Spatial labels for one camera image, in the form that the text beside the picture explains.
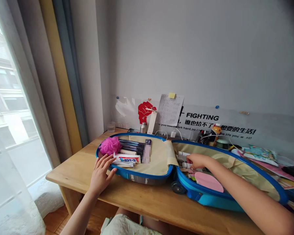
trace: open suitcase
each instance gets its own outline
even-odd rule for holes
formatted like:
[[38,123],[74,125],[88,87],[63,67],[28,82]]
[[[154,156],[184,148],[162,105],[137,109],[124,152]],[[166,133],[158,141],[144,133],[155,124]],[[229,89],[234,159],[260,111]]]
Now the open suitcase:
[[186,193],[190,199],[205,206],[232,211],[243,211],[230,194],[221,193],[196,184],[181,172],[175,158],[175,154],[177,154],[178,151],[201,153],[217,159],[218,162],[232,172],[240,175],[259,189],[267,192],[269,196],[280,204],[285,205],[288,202],[288,197],[284,189],[277,181],[256,165],[231,152],[190,141],[166,141],[162,137],[149,134],[120,133],[112,135],[111,137],[114,136],[137,142],[145,142],[145,139],[152,140],[151,163],[138,164],[133,169],[124,169],[113,164],[110,166],[110,169],[118,168],[116,174],[128,180],[143,184],[160,185],[165,183],[173,172],[175,181],[172,183],[171,188],[175,193]]

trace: red fist sticker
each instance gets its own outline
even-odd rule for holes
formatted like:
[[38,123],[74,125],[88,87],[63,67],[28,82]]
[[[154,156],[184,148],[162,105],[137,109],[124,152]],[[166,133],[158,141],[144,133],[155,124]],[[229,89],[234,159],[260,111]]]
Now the red fist sticker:
[[143,102],[138,106],[138,115],[139,115],[139,123],[142,124],[143,122],[146,122],[147,116],[151,114],[151,110],[147,110],[146,108],[157,110],[156,107],[153,107],[151,103]]

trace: pink bath sponge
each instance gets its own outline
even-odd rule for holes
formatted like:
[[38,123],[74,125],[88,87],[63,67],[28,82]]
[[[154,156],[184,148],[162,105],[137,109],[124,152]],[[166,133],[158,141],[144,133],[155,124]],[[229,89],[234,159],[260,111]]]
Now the pink bath sponge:
[[122,148],[122,145],[117,136],[112,138],[111,137],[106,138],[99,146],[100,152],[103,155],[105,154],[111,155],[114,152],[118,153],[121,148]]

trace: wooden desk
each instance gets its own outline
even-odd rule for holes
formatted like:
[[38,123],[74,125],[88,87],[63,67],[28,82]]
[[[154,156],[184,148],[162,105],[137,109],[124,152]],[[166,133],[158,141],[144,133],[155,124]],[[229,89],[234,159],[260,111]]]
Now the wooden desk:
[[[47,180],[60,185],[70,214],[79,204],[77,192],[85,194],[89,188],[100,142],[125,131],[116,128],[115,133],[105,132],[46,176]],[[151,186],[115,175],[99,200],[199,234],[263,234],[246,214],[202,206],[186,195],[172,192],[170,182]]]

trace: white cable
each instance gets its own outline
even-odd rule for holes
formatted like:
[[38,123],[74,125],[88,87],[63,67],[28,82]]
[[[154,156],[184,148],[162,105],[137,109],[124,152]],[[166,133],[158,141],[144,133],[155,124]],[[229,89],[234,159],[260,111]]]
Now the white cable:
[[[158,130],[158,131],[161,131],[161,130]],[[156,131],[156,133],[154,135],[156,135],[158,131]],[[163,131],[161,131],[161,132],[163,132]],[[166,140],[168,140],[168,134],[167,134],[167,132],[165,132],[165,133],[167,135],[167,139]]]
[[224,135],[207,135],[207,136],[204,136],[204,137],[202,137],[201,136],[201,138],[206,138],[206,137],[209,137],[209,136],[223,136],[223,137],[227,137],[228,139],[229,139],[229,141],[230,141],[230,143],[231,143],[231,145],[233,145],[234,146],[234,148],[236,148],[240,153],[243,153],[241,150],[239,150],[237,147],[235,147],[235,145],[234,144],[232,144],[232,141],[230,140],[230,138],[228,137],[228,136],[224,136]]
[[[180,132],[179,129],[177,129],[177,128],[175,128],[175,129],[176,129],[178,132]],[[175,129],[174,129],[174,130],[175,130]],[[173,131],[174,131],[174,130],[173,130]],[[181,139],[183,140],[181,132],[180,132],[180,136],[181,136]]]

